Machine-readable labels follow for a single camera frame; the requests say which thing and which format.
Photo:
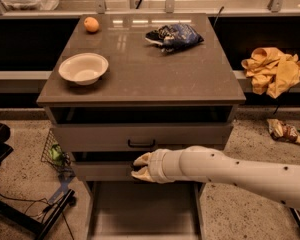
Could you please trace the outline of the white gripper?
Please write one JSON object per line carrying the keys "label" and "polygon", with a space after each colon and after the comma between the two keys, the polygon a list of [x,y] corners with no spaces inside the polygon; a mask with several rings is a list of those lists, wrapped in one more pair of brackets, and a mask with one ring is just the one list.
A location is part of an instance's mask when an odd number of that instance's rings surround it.
{"label": "white gripper", "polygon": [[139,156],[134,166],[142,167],[138,171],[132,171],[131,176],[145,182],[160,184],[182,181],[183,172],[180,167],[181,150],[158,149]]}

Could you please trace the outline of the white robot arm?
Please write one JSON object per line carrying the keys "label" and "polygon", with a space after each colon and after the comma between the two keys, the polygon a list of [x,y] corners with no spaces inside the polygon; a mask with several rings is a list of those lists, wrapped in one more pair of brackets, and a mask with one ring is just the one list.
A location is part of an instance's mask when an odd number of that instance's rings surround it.
{"label": "white robot arm", "polygon": [[300,211],[300,165],[234,159],[202,146],[157,149],[133,165],[131,176],[142,181],[229,184]]}

